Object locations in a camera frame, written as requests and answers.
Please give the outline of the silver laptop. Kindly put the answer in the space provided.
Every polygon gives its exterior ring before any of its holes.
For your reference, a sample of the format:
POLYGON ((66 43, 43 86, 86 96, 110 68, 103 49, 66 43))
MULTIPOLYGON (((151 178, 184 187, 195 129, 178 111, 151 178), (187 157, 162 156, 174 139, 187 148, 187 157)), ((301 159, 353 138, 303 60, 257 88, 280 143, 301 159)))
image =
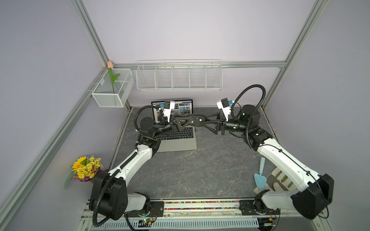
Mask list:
MULTIPOLYGON (((194 111, 193 99, 172 100, 174 108, 171 109, 171 115, 186 116, 194 111)), ((195 128, 187 126, 182 131, 170 131, 164 135, 157 136, 161 140, 158 153, 196 150, 195 128)))

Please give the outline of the black wireless mouse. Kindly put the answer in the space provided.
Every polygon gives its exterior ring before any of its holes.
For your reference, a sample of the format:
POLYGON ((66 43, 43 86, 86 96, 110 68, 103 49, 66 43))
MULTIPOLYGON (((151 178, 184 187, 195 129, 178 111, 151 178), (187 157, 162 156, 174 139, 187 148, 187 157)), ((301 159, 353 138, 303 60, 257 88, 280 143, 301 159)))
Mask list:
POLYGON ((207 122, 207 118, 204 115, 189 115, 189 117, 190 125, 194 127, 203 127, 207 122))

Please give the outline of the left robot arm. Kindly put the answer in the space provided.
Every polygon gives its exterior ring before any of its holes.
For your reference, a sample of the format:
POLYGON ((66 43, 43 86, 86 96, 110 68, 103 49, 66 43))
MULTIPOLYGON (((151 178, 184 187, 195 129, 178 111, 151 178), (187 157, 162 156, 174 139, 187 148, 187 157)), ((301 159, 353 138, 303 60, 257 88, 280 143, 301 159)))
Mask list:
POLYGON ((127 185, 141 168, 158 151, 158 135, 182 131, 191 124, 192 115, 172 115, 168 109, 153 105, 142 107, 134 118, 138 140, 133 152, 109 172, 100 170, 95 176, 89 209, 93 212, 92 224, 99 227, 109 219, 128 217, 132 211, 142 215, 150 213, 150 196, 128 193, 127 185))

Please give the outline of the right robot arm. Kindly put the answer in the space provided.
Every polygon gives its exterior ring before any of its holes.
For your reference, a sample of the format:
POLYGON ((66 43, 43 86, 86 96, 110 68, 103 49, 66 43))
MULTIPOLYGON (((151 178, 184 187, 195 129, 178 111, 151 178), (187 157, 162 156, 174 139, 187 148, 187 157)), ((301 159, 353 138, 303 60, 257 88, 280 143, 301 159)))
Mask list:
POLYGON ((239 138, 243 139, 249 148, 270 160, 296 186, 295 191, 259 193, 256 202, 260 204, 260 212, 268 208, 282 208, 295 210, 307 219, 314 219, 320 216, 322 211, 329 209, 328 206, 333 197, 334 180, 328 174, 320 175, 304 165, 286 151, 269 132, 259 127, 258 106, 245 105, 236 115, 234 114, 234 106, 238 100, 253 88, 259 88, 262 91, 261 99, 257 104, 261 105, 266 97, 266 90, 262 85, 254 84, 244 89, 234 103, 230 104, 227 99, 221 101, 221 107, 226 109, 224 117, 216 113, 215 120, 207 116, 196 121, 204 127, 214 124, 215 128, 210 128, 214 133, 239 132, 239 138))

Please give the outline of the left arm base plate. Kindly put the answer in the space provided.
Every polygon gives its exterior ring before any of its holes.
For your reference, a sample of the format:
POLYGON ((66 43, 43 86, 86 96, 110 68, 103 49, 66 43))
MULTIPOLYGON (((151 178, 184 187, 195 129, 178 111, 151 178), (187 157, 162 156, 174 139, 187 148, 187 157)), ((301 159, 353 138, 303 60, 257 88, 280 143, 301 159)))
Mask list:
POLYGON ((138 217, 163 217, 164 215, 164 202, 163 201, 151 201, 149 206, 146 206, 143 210, 134 210, 128 213, 129 218, 138 217))

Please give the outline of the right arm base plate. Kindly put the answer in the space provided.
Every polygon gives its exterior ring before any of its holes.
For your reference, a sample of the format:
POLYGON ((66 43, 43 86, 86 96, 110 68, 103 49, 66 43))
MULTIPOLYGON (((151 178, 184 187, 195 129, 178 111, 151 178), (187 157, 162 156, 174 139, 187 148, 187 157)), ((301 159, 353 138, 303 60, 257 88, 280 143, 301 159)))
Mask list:
POLYGON ((243 216, 246 215, 279 215, 279 209, 267 208, 261 200, 245 199, 239 200, 239 210, 243 216))

